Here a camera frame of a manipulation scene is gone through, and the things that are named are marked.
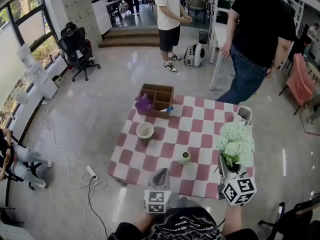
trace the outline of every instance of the window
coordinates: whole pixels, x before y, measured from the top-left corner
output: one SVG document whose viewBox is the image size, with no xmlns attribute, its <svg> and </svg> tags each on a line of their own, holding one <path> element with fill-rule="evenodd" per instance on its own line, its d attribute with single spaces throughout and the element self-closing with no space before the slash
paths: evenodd
<svg viewBox="0 0 320 240">
<path fill-rule="evenodd" d="M 54 58 L 59 55 L 56 40 L 43 0 L 13 0 L 0 9 L 0 128 L 7 127 L 18 108 L 13 92 L 28 91 L 32 86 L 24 75 L 18 49 L 27 44 L 34 57 L 47 68 L 50 55 Z"/>
</svg>

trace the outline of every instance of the staircase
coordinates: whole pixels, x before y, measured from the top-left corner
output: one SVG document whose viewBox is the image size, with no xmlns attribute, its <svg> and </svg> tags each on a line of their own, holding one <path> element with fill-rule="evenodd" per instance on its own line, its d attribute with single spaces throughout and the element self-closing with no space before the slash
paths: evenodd
<svg viewBox="0 0 320 240">
<path fill-rule="evenodd" d="M 103 36 L 99 48 L 105 47 L 159 47 L 159 30 L 147 29 L 111 29 Z"/>
</svg>

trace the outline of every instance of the white cable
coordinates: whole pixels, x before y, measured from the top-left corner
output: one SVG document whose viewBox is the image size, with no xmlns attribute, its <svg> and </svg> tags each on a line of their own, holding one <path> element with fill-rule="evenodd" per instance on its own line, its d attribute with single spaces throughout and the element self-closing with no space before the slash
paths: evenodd
<svg viewBox="0 0 320 240">
<path fill-rule="evenodd" d="M 50 109 L 50 107 L 51 107 L 51 101 L 48 101 L 48 100 L 43 99 L 43 98 L 41 99 L 41 101 L 42 101 L 42 102 L 46 102 L 47 104 L 49 103 L 49 106 L 48 106 L 48 108 L 46 109 L 45 114 L 44 114 L 44 115 L 41 117 L 41 119 L 40 119 L 40 125 L 43 126 L 43 125 L 42 125 L 42 119 L 45 118 L 45 117 L 47 117 L 48 112 L 49 112 L 49 109 Z M 72 185 L 72 183 L 71 183 L 71 177 L 70 177 L 69 153 L 73 154 L 75 160 L 77 160 L 78 162 L 84 164 L 85 166 L 89 166 L 89 165 L 88 165 L 87 163 L 79 160 L 79 159 L 77 158 L 77 155 L 76 155 L 74 152 L 70 151 L 68 148 L 66 148 L 66 147 L 64 147 L 64 146 L 60 146 L 60 145 L 57 143 L 57 141 L 56 141 L 56 132 L 54 131 L 54 128 L 55 128 L 55 125 L 52 125 L 52 126 L 44 127 L 43 129 L 44 129 L 44 130 L 47 130 L 48 132 L 49 132 L 50 130 L 52 130 L 52 131 L 53 131 L 53 141 L 54 141 L 54 144 L 55 144 L 59 149 L 63 149 L 63 150 L 66 150 L 66 151 L 67 151 L 66 157 L 67 157 L 67 164 L 68 164 L 68 176 L 69 176 L 70 186 L 73 187 L 73 188 L 76 188 L 76 189 L 79 189 L 79 188 L 88 186 L 88 185 L 90 184 L 90 182 L 87 183 L 87 182 L 84 181 L 84 176 L 85 176 L 86 174 L 89 174 L 88 171 L 86 171 L 86 172 L 82 175 L 82 177 L 81 177 L 81 181 L 84 183 L 83 185 L 81 185 L 81 186 L 74 186 L 74 185 Z M 97 188 L 96 188 L 96 186 L 99 185 L 99 184 L 101 184 L 101 183 L 104 183 L 104 186 L 101 186 L 101 187 L 97 187 Z M 90 197 L 90 198 L 92 197 L 92 195 L 94 194 L 95 190 L 103 189 L 103 188 L 105 188 L 106 186 L 107 186 L 107 182 L 104 181 L 104 180 L 101 180 L 101 181 L 99 181 L 99 182 L 96 182 L 95 184 L 93 184 L 93 185 L 90 187 L 89 197 Z M 83 211 L 83 213 L 84 213 L 84 223 L 85 223 L 87 229 L 89 230 L 89 232 L 91 233 L 91 235 L 92 235 L 96 240 L 99 240 L 99 239 L 94 235 L 94 233 L 92 233 L 92 231 L 90 230 L 90 228 L 88 227 L 88 224 L 87 224 L 86 210 L 87 210 L 87 208 L 88 208 L 88 205 L 89 205 L 89 199 L 87 200 L 86 207 L 85 207 L 85 209 L 84 209 L 84 211 Z"/>
</svg>

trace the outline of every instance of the potted plant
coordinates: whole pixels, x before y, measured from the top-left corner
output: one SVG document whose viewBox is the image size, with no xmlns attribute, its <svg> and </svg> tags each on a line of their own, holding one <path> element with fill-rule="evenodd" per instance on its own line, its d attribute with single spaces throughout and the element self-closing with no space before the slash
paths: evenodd
<svg viewBox="0 0 320 240">
<path fill-rule="evenodd" d="M 241 164 L 253 156 L 254 139 L 244 121 L 225 123 L 220 129 L 216 147 L 219 149 L 228 170 L 239 172 Z"/>
</svg>

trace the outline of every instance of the window frame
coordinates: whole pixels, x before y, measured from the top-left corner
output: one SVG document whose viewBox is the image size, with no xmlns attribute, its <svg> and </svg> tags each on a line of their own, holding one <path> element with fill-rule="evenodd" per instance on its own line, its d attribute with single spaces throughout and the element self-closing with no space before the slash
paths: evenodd
<svg viewBox="0 0 320 240">
<path fill-rule="evenodd" d="M 37 6 L 36 8 L 32 9 L 31 11 L 29 11 L 27 14 L 23 15 L 21 18 L 15 20 L 12 10 L 11 10 L 11 6 L 10 4 L 15 1 L 15 0 L 10 0 L 8 1 L 4 6 L 2 6 L 0 8 L 0 11 L 3 10 L 4 8 L 6 8 L 7 13 L 8 13 L 8 17 L 9 17 L 9 23 L 12 24 L 12 27 L 14 29 L 15 35 L 19 41 L 19 43 L 22 45 L 25 44 L 24 38 L 21 35 L 21 32 L 19 30 L 19 25 L 21 25 L 23 22 L 25 22 L 26 20 L 28 20 L 30 17 L 32 17 L 33 15 L 35 15 L 36 13 L 42 11 L 46 22 L 48 24 L 48 27 L 50 29 L 49 33 L 45 33 L 44 35 L 40 36 L 32 45 L 30 45 L 30 50 L 31 52 L 35 51 L 40 45 L 42 45 L 48 38 L 52 37 L 54 38 L 56 45 L 58 46 L 58 36 L 55 32 L 54 26 L 52 24 L 52 21 L 50 19 L 47 7 L 46 7 L 46 3 L 45 0 L 40 0 L 41 4 L 39 6 Z M 50 65 L 52 64 L 52 61 L 50 61 L 44 68 L 47 69 Z M 27 93 L 29 93 L 29 91 L 31 90 L 31 88 L 34 86 L 34 83 L 31 82 L 31 84 L 28 86 L 28 88 L 25 90 Z M 14 116 L 16 114 L 16 112 L 18 111 L 20 107 L 20 104 L 18 103 L 13 112 L 12 115 Z M 10 125 L 10 123 L 12 122 L 12 118 L 10 117 L 10 119 L 8 120 L 7 124 L 5 127 L 8 127 Z"/>
</svg>

